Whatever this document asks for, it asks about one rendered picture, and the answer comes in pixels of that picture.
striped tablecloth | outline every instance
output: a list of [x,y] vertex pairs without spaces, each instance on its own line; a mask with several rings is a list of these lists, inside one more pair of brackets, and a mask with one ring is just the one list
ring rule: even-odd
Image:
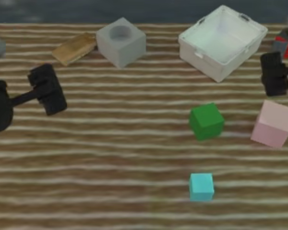
[[[0,24],[10,95],[51,62],[69,105],[52,117],[37,101],[19,106],[0,133],[0,230],[288,230],[288,141],[281,150],[250,141],[266,98],[259,56],[283,26],[269,25],[258,53],[220,84],[179,59],[188,24],[139,25],[148,52],[124,70],[98,53],[69,67],[51,56],[102,26]],[[188,113],[210,102],[225,130],[197,142]],[[193,172],[213,173],[212,202],[190,202]]]

pink block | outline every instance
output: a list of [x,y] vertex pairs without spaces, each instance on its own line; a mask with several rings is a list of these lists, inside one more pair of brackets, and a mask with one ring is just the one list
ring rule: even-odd
[[288,138],[288,106],[265,100],[256,119],[251,140],[280,148]]

green cube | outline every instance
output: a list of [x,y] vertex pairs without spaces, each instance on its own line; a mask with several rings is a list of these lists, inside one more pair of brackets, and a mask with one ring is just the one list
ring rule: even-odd
[[189,125],[198,140],[219,136],[224,128],[224,118],[214,103],[195,107],[190,112]]

white basket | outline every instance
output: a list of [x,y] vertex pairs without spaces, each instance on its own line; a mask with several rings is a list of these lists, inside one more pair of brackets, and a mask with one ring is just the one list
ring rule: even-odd
[[221,82],[259,48],[268,29],[220,6],[179,35],[180,58]]

light blue block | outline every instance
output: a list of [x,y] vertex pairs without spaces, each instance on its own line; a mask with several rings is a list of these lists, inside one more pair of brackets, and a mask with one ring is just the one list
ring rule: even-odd
[[191,173],[189,186],[191,201],[212,200],[215,189],[211,173]]

